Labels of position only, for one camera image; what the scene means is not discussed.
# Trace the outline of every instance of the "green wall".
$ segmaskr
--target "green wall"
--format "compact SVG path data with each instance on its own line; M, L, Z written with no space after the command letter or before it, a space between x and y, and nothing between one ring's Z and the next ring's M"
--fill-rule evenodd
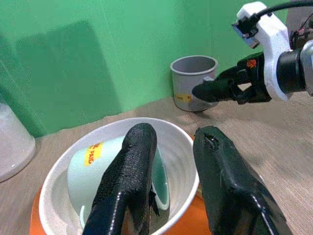
M245 2L2 0L0 93L36 137L164 98L176 58L253 52L231 28Z

